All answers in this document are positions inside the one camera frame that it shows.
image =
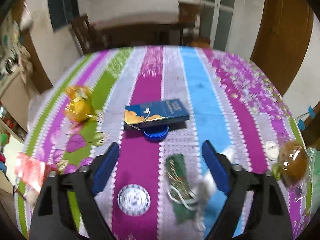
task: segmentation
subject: blue stripe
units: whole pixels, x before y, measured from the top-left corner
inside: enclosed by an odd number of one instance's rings
[[[220,110],[212,84],[200,58],[194,48],[181,47],[181,57],[184,63],[186,79],[188,83],[191,103],[196,121],[199,146],[205,140],[210,140],[218,152],[222,152],[231,145],[226,120]],[[208,167],[201,155],[202,175],[208,171]],[[227,197],[219,190],[212,196],[204,211],[204,237],[208,235],[213,224],[217,220]],[[241,233],[239,221],[234,236]]]

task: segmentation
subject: blue and white coaster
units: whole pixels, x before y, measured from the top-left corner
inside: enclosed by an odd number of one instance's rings
[[[119,191],[118,205],[121,211],[129,216],[141,216],[150,207],[150,196],[145,188],[129,184]]]

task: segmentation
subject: table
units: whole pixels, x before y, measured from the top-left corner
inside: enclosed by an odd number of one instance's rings
[[[63,110],[69,102],[69,85],[87,85],[99,121],[72,125]],[[180,98],[190,112],[183,129],[171,130],[160,143],[145,140],[140,131],[124,131],[126,104]],[[283,138],[303,144],[296,123],[278,91],[253,63],[237,55],[210,49],[148,46],[112,49],[80,58],[61,77],[37,113],[24,152],[56,166],[60,172],[75,171],[90,164],[116,141],[121,145],[118,164],[105,190],[96,197],[101,213],[119,239],[199,239],[209,232],[226,199],[217,191],[204,213],[205,231],[191,220],[176,225],[167,197],[164,161],[183,153],[190,187],[197,184],[207,167],[200,145],[210,140],[218,152],[234,148],[233,161],[246,170],[263,173],[274,162],[265,154],[265,142]],[[135,183],[150,195],[150,208],[142,216],[125,215],[117,205],[122,187]],[[22,182],[19,190],[28,190]],[[311,185],[307,197],[295,201],[280,181],[289,207],[294,235],[309,221]],[[70,206],[79,231],[86,235],[75,196]],[[252,194],[247,195],[235,234],[240,234],[249,215]],[[27,235],[31,210],[15,195],[18,224]]]
[[[97,36],[103,36],[111,47],[169,44],[169,32],[180,31],[180,45],[184,28],[194,28],[195,22],[179,21],[178,13],[157,12],[127,15],[92,23]]]

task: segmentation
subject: red cloth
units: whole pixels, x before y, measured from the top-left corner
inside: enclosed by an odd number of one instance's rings
[[[0,161],[5,164],[5,157],[0,154]]]
[[[16,160],[14,172],[24,183],[40,192],[43,182],[52,170],[52,167],[47,163],[20,152]]]

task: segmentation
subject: door handle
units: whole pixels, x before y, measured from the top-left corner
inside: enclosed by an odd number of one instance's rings
[[[271,34],[274,35],[276,33],[276,27],[273,26],[270,31],[271,31]]]

